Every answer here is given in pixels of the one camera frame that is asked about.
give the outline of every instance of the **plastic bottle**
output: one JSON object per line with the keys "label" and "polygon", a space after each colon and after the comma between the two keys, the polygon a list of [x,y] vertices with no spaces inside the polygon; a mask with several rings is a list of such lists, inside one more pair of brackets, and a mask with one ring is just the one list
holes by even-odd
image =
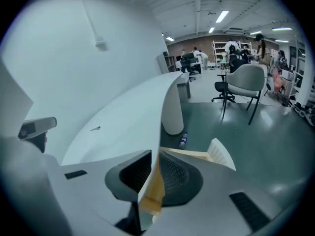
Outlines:
{"label": "plastic bottle", "polygon": [[186,141],[187,141],[187,135],[188,135],[188,133],[185,132],[184,135],[182,136],[181,142],[179,143],[179,146],[178,146],[180,149],[184,149],[185,148]]}

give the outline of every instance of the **bag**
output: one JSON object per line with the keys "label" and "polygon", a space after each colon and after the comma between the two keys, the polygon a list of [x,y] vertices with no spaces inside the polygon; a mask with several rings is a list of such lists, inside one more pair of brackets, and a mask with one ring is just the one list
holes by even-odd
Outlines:
{"label": "bag", "polygon": [[236,51],[235,46],[234,46],[234,45],[230,45],[230,47],[229,47],[230,55],[231,55],[231,54],[235,54],[235,51]]}

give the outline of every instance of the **fluorescent light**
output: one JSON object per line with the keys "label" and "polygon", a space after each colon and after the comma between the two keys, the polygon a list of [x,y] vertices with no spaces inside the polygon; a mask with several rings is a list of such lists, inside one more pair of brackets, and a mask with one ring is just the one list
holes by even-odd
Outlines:
{"label": "fluorescent light", "polygon": [[291,30],[291,27],[273,28],[272,30]]}
{"label": "fluorescent light", "polygon": [[250,33],[250,35],[256,35],[258,33],[262,33],[262,31],[255,31],[255,32]]}
{"label": "fluorescent light", "polygon": [[276,40],[276,42],[280,42],[280,43],[288,43],[289,41],[287,41],[287,40]]}
{"label": "fluorescent light", "polygon": [[228,14],[227,10],[224,10],[221,15],[218,17],[218,19],[216,20],[216,23],[221,23],[221,21],[223,20],[223,18],[225,18],[225,16]]}

